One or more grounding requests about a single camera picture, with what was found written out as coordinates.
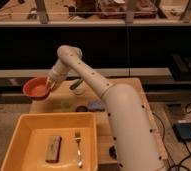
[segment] device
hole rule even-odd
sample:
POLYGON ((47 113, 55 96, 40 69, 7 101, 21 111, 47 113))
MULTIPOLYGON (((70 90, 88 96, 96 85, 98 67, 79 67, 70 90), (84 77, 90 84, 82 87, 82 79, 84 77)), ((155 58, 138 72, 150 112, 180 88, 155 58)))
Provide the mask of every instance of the device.
POLYGON ((169 68, 175 80, 191 81, 191 56, 173 54, 169 68))
POLYGON ((175 123, 172 128, 179 142, 191 141, 191 122, 175 123))
POLYGON ((105 103, 121 171, 165 171, 144 103, 135 88, 114 84, 80 58, 79 48, 63 45, 47 85, 60 85, 74 69, 105 103))

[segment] wooden table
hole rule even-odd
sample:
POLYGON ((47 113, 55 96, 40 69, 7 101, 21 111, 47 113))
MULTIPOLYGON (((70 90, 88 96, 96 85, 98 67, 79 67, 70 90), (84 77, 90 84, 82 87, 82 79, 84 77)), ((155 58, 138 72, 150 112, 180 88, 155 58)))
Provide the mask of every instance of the wooden table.
MULTIPOLYGON (((141 82, 137 78, 123 78, 123 79, 111 79, 115 83, 127 83, 132 85, 142 97, 144 105, 146 106, 151 124, 156 128, 156 139, 159 145, 160 153, 163 159, 167 159, 167 153, 161 140, 161 136, 154 121, 150 106, 146 99, 145 93, 141 86, 141 82)), ((60 87, 51 92, 49 97, 42 101, 33 101, 30 113, 53 113, 63 112, 61 108, 61 102, 65 99, 73 100, 74 108, 79 105, 87 106, 91 100, 99 99, 92 89, 84 82, 82 95, 75 95, 69 86, 71 81, 64 81, 60 87)), ((106 112, 97 112, 97 134, 98 134, 98 162, 99 164, 112 164, 117 163, 116 160, 109 156, 109 148, 113 145, 111 130, 107 118, 106 112)))

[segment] plastic tray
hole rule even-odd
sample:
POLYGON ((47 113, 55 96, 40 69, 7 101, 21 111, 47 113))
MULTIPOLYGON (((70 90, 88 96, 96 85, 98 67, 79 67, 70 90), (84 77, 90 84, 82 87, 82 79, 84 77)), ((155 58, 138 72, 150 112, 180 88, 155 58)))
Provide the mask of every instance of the plastic tray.
POLYGON ((93 113, 26 114, 17 123, 1 171, 96 171, 97 166, 93 113), (77 166, 75 131, 81 132, 82 169, 77 166), (58 163, 45 161, 52 135, 62 137, 58 163))

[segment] metal fork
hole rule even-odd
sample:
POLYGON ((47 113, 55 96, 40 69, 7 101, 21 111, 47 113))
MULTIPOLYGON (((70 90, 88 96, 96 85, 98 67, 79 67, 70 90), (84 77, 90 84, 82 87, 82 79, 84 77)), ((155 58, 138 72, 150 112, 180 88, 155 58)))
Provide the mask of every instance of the metal fork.
POLYGON ((77 142, 78 145, 78 167, 82 168, 83 167, 83 163, 81 160, 81 150, 80 150, 80 142, 81 142, 81 133, 80 132, 75 132, 75 141, 77 142))

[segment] orange bowl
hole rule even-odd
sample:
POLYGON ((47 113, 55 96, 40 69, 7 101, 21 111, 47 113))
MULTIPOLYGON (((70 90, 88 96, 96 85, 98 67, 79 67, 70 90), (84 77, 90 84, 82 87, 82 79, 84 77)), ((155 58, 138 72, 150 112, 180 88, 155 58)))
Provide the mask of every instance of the orange bowl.
POLYGON ((42 100, 46 98, 50 89, 46 86, 47 77, 36 77, 25 83, 23 86, 24 95, 34 100, 42 100))

